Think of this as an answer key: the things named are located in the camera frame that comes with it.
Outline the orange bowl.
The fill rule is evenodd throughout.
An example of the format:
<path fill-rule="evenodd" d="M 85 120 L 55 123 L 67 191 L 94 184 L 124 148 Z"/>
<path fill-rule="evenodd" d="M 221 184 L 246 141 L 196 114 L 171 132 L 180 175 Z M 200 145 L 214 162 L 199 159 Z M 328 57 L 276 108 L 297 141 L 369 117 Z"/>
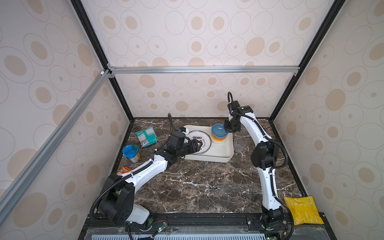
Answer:
<path fill-rule="evenodd" d="M 223 142 L 223 141 L 225 141 L 227 139 L 227 136 L 225 136 L 224 138 L 216 138 L 215 136 L 211 135 L 211 139 L 214 142 L 221 143 L 221 142 Z"/>

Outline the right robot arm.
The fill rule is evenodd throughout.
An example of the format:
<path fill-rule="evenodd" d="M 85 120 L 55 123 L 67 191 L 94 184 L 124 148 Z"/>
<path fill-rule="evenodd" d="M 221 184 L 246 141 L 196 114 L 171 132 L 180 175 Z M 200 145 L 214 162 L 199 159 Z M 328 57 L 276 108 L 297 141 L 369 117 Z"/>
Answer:
<path fill-rule="evenodd" d="M 264 227 L 272 228 L 273 224 L 284 219 L 283 204 L 278 198 L 275 173 L 280 144 L 266 133 L 257 121 L 249 106 L 239 106 L 236 102 L 228 104 L 229 118 L 225 120 L 224 128 L 228 133 L 235 133 L 245 127 L 255 143 L 251 154 L 251 162 L 257 168 L 262 186 L 262 223 Z"/>

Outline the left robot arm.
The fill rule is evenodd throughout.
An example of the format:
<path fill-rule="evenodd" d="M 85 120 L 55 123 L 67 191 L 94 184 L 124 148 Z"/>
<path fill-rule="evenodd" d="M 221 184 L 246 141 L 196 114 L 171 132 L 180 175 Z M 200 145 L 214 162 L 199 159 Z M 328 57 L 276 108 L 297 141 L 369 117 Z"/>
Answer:
<path fill-rule="evenodd" d="M 116 225 L 146 225 L 150 212 L 135 204 L 136 192 L 153 177 L 169 169 L 179 158 L 199 152 L 202 146 L 203 142 L 187 137 L 184 132 L 171 133 L 144 164 L 126 174 L 108 176 L 100 195 L 91 206 L 89 218 L 94 222 L 110 221 Z"/>

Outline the white plate red green characters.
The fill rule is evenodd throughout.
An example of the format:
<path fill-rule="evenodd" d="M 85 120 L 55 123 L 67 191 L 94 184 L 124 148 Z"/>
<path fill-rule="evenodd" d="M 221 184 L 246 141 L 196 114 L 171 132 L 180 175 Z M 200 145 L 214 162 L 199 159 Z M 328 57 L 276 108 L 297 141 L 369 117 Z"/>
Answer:
<path fill-rule="evenodd" d="M 198 140 L 198 141 L 202 142 L 201 149 L 198 152 L 196 152 L 195 154 L 201 155 L 201 154 L 206 153 L 212 145 L 211 137 L 203 131 L 198 131 L 198 130 L 191 131 L 191 132 L 189 132 L 188 137 L 191 140 Z"/>

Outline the blue bowl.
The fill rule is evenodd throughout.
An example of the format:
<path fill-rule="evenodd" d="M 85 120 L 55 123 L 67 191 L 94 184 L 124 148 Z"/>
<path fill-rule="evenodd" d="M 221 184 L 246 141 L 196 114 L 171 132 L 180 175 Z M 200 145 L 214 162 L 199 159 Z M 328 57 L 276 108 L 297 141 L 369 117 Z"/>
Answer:
<path fill-rule="evenodd" d="M 216 138 L 224 138 L 225 136 L 228 136 L 228 133 L 226 132 L 223 124 L 215 124 L 211 128 L 211 135 Z"/>

